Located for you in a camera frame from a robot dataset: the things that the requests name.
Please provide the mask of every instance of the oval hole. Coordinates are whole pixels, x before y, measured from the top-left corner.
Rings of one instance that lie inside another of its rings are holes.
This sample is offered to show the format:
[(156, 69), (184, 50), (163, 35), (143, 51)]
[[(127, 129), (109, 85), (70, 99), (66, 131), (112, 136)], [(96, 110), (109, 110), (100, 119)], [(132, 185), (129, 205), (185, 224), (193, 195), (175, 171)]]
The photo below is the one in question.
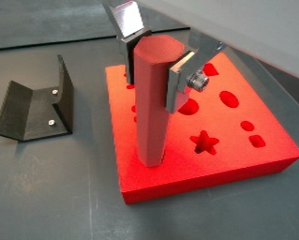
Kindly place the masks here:
[(239, 101), (236, 96), (228, 92), (228, 91), (221, 91), (219, 94), (219, 98), (223, 102), (223, 104), (228, 107), (228, 108), (236, 108), (239, 106)]
[(253, 131), (253, 124), (248, 121), (243, 121), (240, 127), (244, 131)]

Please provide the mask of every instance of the cutout hole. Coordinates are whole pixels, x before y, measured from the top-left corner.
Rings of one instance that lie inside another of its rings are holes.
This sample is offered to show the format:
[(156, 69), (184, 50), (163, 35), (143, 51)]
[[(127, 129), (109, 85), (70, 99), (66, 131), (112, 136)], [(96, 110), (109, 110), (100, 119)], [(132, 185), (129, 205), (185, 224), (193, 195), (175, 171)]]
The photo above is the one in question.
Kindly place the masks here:
[(211, 63), (204, 64), (203, 71), (208, 77), (219, 75), (219, 72)]
[(188, 99), (184, 106), (177, 110), (183, 115), (193, 115), (199, 110), (197, 102), (193, 99)]
[(208, 152), (211, 155), (216, 154), (213, 145), (219, 143), (219, 139), (209, 138), (208, 133), (201, 130), (199, 137), (191, 136), (189, 140), (195, 143), (193, 152), (196, 154), (203, 153), (204, 151)]
[(249, 143), (256, 148), (266, 146), (264, 140), (259, 135), (249, 136)]
[(240, 127), (244, 131), (253, 131), (253, 124), (248, 121), (243, 121)]
[(127, 89), (133, 89), (133, 85), (128, 84)]
[(228, 107), (228, 108), (236, 108), (239, 106), (239, 101), (236, 96), (228, 92), (228, 91), (221, 91), (219, 94), (219, 98), (223, 102), (223, 104)]

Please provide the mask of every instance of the red block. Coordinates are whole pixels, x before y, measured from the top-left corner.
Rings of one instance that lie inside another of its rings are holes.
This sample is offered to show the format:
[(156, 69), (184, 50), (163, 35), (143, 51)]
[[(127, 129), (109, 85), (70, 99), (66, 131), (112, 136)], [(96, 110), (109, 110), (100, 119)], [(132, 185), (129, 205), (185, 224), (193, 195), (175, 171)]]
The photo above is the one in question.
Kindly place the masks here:
[(184, 45), (168, 35), (143, 37), (133, 49), (137, 157), (147, 167), (161, 163), (169, 112), (165, 109), (169, 64)]
[(107, 67), (119, 182), (125, 203), (283, 171), (299, 149), (223, 53), (209, 61), (203, 93), (169, 118), (163, 163), (147, 168), (136, 156), (135, 93), (124, 66)]

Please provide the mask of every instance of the circular hole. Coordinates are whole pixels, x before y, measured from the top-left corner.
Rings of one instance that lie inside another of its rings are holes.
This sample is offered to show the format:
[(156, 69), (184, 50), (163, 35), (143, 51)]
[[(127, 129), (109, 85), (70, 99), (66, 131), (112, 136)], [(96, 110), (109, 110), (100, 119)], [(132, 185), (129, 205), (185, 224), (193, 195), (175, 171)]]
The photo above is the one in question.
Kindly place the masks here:
[(240, 127), (244, 131), (253, 131), (253, 124), (248, 121), (243, 121)]
[(177, 110), (183, 115), (193, 115), (199, 110), (197, 102), (189, 98), (184, 106)]
[(223, 102), (223, 104), (228, 107), (228, 108), (236, 108), (239, 106), (239, 101), (236, 96), (228, 92), (228, 91), (221, 91), (219, 94), (219, 98)]

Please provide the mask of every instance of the star-shaped hole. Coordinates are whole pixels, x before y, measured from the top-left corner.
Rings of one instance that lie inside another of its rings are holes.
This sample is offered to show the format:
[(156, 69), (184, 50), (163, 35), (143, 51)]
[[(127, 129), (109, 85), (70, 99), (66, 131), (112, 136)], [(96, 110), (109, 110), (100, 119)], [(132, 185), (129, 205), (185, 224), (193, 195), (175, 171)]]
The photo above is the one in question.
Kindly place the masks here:
[(219, 143), (219, 139), (211, 138), (204, 130), (200, 131), (199, 137), (191, 136), (189, 139), (195, 143), (193, 151), (196, 154), (200, 154), (204, 151), (211, 155), (216, 154), (213, 145)]

